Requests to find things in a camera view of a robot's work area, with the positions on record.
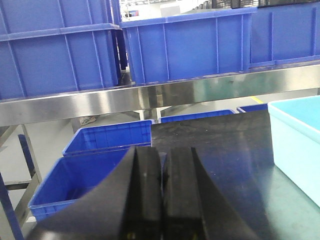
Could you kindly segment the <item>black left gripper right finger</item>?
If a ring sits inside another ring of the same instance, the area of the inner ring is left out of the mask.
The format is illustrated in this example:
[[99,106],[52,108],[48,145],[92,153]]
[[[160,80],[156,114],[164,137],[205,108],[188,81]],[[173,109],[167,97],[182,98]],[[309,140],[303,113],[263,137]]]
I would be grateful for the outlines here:
[[258,240],[212,182],[194,147],[172,148],[163,172],[165,240]]

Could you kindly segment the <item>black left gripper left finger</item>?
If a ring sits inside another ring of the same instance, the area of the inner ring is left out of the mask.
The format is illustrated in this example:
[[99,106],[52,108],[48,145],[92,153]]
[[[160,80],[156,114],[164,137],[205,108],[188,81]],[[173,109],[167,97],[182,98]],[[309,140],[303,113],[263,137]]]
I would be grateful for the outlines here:
[[131,147],[93,190],[41,220],[28,240],[159,240],[161,161],[156,148]]

